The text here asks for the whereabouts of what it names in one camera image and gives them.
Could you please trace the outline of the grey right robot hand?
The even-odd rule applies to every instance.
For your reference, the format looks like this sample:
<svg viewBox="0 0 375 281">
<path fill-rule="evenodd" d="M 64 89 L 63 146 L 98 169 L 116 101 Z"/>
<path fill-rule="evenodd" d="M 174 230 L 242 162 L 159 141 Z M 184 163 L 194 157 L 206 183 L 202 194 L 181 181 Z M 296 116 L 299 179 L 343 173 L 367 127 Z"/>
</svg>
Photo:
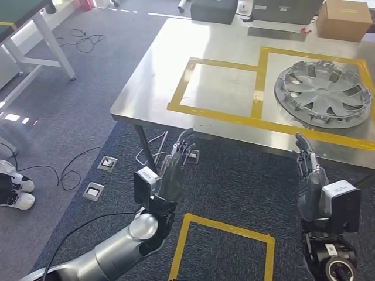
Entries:
<svg viewBox="0 0 375 281">
<path fill-rule="evenodd" d="M 321 167 L 311 144 L 300 133 L 296 134 L 297 172 L 299 176 L 297 207 L 300 217 L 311 222 L 320 217 L 321 192 L 329 183 L 325 170 Z"/>
</svg>

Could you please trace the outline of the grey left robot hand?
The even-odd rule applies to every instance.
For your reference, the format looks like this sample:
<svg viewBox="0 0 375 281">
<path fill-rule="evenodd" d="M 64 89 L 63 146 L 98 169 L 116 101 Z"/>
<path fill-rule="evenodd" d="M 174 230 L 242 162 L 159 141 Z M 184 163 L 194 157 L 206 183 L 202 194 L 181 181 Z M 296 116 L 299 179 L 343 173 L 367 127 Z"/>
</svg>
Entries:
<svg viewBox="0 0 375 281">
<path fill-rule="evenodd" d="M 175 143 L 171 153 L 167 154 L 161 167 L 158 197 L 165 201 L 176 202 L 183 192 L 184 169 L 186 159 L 189 156 L 191 146 L 189 142 L 194 137 L 194 130 L 184 130 Z"/>
</svg>

